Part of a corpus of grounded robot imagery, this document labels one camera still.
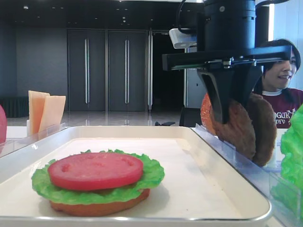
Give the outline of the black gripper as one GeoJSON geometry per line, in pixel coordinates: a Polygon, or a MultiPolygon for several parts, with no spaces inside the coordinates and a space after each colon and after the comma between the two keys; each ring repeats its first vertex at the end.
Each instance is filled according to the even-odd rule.
{"type": "Polygon", "coordinates": [[[255,47],[255,24],[201,24],[195,52],[164,54],[165,71],[198,68],[197,72],[209,95],[214,118],[226,124],[230,97],[246,104],[267,62],[291,58],[291,46],[255,47]],[[209,70],[213,65],[234,70],[209,70]]]}

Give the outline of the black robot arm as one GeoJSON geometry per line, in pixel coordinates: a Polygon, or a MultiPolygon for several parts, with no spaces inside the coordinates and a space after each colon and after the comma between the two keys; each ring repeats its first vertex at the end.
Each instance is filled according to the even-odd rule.
{"type": "Polygon", "coordinates": [[[256,3],[253,0],[206,0],[195,29],[176,28],[176,48],[196,52],[165,54],[166,71],[196,69],[211,100],[214,118],[229,120],[230,100],[245,106],[267,62],[291,59],[291,46],[255,47],[256,3]]]}

